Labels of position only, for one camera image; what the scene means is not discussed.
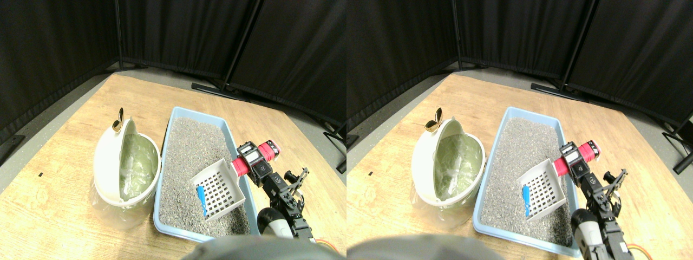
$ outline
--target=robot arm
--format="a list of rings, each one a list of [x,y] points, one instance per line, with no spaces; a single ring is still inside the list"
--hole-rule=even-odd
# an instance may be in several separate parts
[[[587,199],[588,209],[578,209],[571,216],[573,236],[584,259],[633,259],[623,239],[623,231],[616,223],[621,211],[621,199],[617,190],[628,173],[623,170],[618,177],[604,174],[609,185],[603,187],[587,162],[601,153],[594,141],[578,148],[570,142],[560,149],[561,159],[577,187]]]
[[[247,174],[250,180],[258,188],[262,188],[270,198],[270,208],[263,209],[258,214],[260,232],[266,233],[265,230],[269,227],[277,236],[315,243],[311,228],[303,218],[303,196],[301,195],[301,200],[294,198],[294,195],[300,194],[299,189],[309,174],[308,169],[304,168],[298,176],[287,171],[284,173],[284,178],[274,172],[269,161],[279,156],[281,149],[272,140],[260,146],[249,141],[236,150],[238,158],[233,161],[233,165],[238,176]]]

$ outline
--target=orange wire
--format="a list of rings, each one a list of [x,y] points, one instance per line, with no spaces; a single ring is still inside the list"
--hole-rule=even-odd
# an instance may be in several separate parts
[[[332,245],[330,242],[328,242],[327,240],[324,240],[324,239],[315,239],[315,242],[322,242],[322,243],[325,243],[325,244],[329,245],[330,248],[332,248],[332,250],[335,250],[335,251],[339,252],[339,250],[337,250],[337,248],[336,248],[334,245]]]
[[[627,246],[628,248],[633,247],[633,248],[639,249],[640,251],[642,251],[643,253],[645,253],[645,256],[647,256],[648,259],[652,259],[652,256],[647,252],[647,250],[645,250],[645,248],[643,248],[643,247],[641,247],[641,246],[639,246],[639,245],[636,245],[636,244],[626,244],[626,246]]]

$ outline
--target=black stand leg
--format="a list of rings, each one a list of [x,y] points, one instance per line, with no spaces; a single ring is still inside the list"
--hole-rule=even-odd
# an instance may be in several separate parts
[[[148,68],[147,66],[142,66],[139,64],[135,64],[134,66],[131,67],[121,67],[122,62],[119,62],[119,67],[118,69],[104,69],[103,72],[100,73],[100,75],[103,74],[111,74],[111,73],[116,73],[116,72],[121,72],[121,71],[134,71],[135,69],[146,69]]]
[[[685,123],[682,123],[681,126],[679,126],[672,133],[668,133],[668,132],[662,133],[662,135],[664,135],[664,137],[667,139],[671,138],[671,139],[677,140],[683,146],[683,150],[687,153],[686,157],[684,157],[681,162],[679,162],[678,164],[676,164],[674,166],[674,172],[676,174],[681,174],[689,165],[691,165],[691,163],[693,163],[693,153],[688,152],[689,150],[693,149],[693,144],[684,140],[684,139],[690,138],[690,136],[692,135],[692,132],[693,132],[692,127],[693,127],[693,124],[691,124],[687,120],[687,121],[685,121]],[[679,134],[680,136],[684,137],[684,139],[678,138],[676,136],[676,134]]]
[[[234,94],[231,91],[228,91],[226,89],[221,89],[221,88],[215,88],[215,87],[207,87],[203,86],[197,83],[192,84],[192,88],[196,90],[200,90],[201,92],[206,92],[210,94],[214,94],[217,96],[223,96],[225,98],[230,98],[230,99],[235,99],[237,101],[245,101],[245,102],[250,102],[250,100],[244,96]]]
[[[544,87],[542,85],[532,83],[532,89],[540,91],[540,92],[544,92],[546,94],[551,94],[551,95],[555,95],[555,96],[560,96],[560,97],[572,99],[574,101],[587,102],[587,98],[584,98],[583,96],[574,95],[570,92],[567,92],[566,90],[564,90],[562,88],[561,89],[553,89],[550,87]]]
[[[10,157],[15,148],[24,140],[23,135],[13,135],[4,144],[0,145],[0,166],[5,163],[5,160]]]
[[[683,161],[674,166],[674,172],[676,172],[676,174],[681,174],[691,163],[693,163],[693,153],[689,153],[683,158]]]
[[[347,150],[351,147],[351,145],[353,145],[356,139],[358,139],[358,135],[346,135],[345,140],[331,132],[323,132],[323,134],[325,135],[325,137],[327,137],[327,139],[334,138],[337,141],[341,142],[342,144],[344,144],[344,146],[346,146]],[[344,155],[344,160],[340,163],[340,165],[337,166],[337,171],[339,171],[341,174],[344,174],[344,172],[347,171],[347,154],[342,153],[342,155]]]
[[[433,74],[433,76],[442,75],[442,74],[450,74],[450,73],[461,72],[461,71],[472,71],[472,70],[475,70],[475,69],[488,69],[488,67],[484,67],[484,66],[476,65],[476,64],[475,64],[474,66],[470,66],[470,67],[461,67],[461,68],[458,68],[458,69],[441,69],[440,71],[438,71],[438,73]]]

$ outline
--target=blurry gray object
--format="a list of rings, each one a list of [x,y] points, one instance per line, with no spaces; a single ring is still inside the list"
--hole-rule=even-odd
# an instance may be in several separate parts
[[[376,239],[353,246],[346,251],[349,259],[503,259],[481,241],[447,234],[395,236]]]
[[[345,259],[334,250],[299,239],[275,236],[222,236],[199,244],[183,260],[216,259]]]

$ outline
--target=litter box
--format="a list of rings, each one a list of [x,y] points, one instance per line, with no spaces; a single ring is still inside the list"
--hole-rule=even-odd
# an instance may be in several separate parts
[[[179,117],[187,117],[190,119],[193,119],[198,122],[202,123],[210,123],[212,125],[216,125],[219,128],[221,128],[221,131],[224,133],[224,138],[226,139],[226,147],[228,147],[229,152],[231,153],[231,158],[235,159],[238,156],[238,152],[236,151],[236,142],[234,141],[234,136],[231,135],[231,130],[229,129],[229,125],[226,123],[226,121],[223,118],[217,117],[217,116],[212,116],[209,114],[189,110],[183,107],[174,107],[173,111],[171,112],[171,117],[168,120],[168,127],[166,128],[166,136],[164,137],[164,148],[162,150],[161,154],[161,175],[159,176],[159,183],[157,184],[157,197],[156,200],[154,201],[154,226],[159,230],[159,232],[164,233],[164,234],[169,234],[171,236],[177,236],[182,239],[188,239],[192,240],[195,242],[205,242],[211,239],[214,239],[211,236],[206,236],[203,234],[198,234],[195,232],[190,232],[188,230],[180,229],[177,227],[172,227],[170,225],[164,225],[159,221],[159,206],[160,206],[160,199],[161,199],[161,183],[163,182],[164,179],[166,179],[166,149],[168,147],[168,134],[170,133],[169,130],[171,126],[173,125],[173,121]],[[242,176],[240,178],[240,181],[238,182],[238,185],[240,186],[240,190],[243,192],[243,195],[246,197],[245,202],[243,203],[243,206],[245,207],[245,213],[248,215],[248,225],[250,226],[250,234],[251,235],[260,235],[260,232],[258,231],[258,224],[257,224],[257,208],[255,207],[255,204],[253,203],[253,196],[250,191],[250,183],[248,181],[247,176]]]
[[[578,250],[577,243],[575,243],[575,240],[573,239],[572,246],[571,247],[566,247],[563,245],[557,245],[554,243],[550,243],[547,241],[542,241],[539,239],[535,239],[529,236],[525,236],[522,234],[517,234],[515,232],[510,232],[507,230],[503,230],[497,227],[492,227],[488,225],[481,224],[481,210],[484,207],[484,199],[486,197],[486,179],[488,178],[490,172],[493,170],[493,160],[495,159],[494,153],[495,153],[495,147],[498,145],[498,142],[500,140],[500,136],[503,132],[503,128],[505,127],[505,123],[514,117],[520,117],[527,119],[529,121],[535,122],[535,123],[543,123],[545,125],[549,125],[553,127],[556,130],[556,135],[558,135],[559,138],[559,145],[565,145],[565,137],[563,136],[563,128],[561,128],[561,122],[558,119],[555,119],[550,116],[545,116],[543,114],[537,114],[534,112],[530,112],[527,110],[522,110],[517,107],[508,107],[507,110],[505,110],[505,115],[503,116],[503,120],[500,122],[500,127],[498,128],[498,133],[495,135],[495,141],[493,141],[493,147],[491,148],[491,155],[489,156],[489,160],[486,163],[486,170],[484,172],[484,175],[481,180],[481,187],[479,188],[479,197],[477,198],[476,201],[476,206],[474,207],[474,214],[472,215],[472,223],[474,225],[474,230],[476,230],[479,233],[482,234],[487,234],[490,236],[495,236],[499,237],[502,239],[507,239],[513,242],[521,243],[524,245],[529,245],[535,248],[539,248],[542,250],[546,250],[548,252],[553,252],[556,254],[564,254],[570,257],[576,257],[576,258],[582,258],[580,254],[580,250]],[[565,185],[567,187],[567,193],[568,193],[568,203],[569,203],[569,209],[570,213],[572,214],[575,210],[577,210],[577,188],[575,184],[572,182],[572,180],[569,177],[565,178]]]

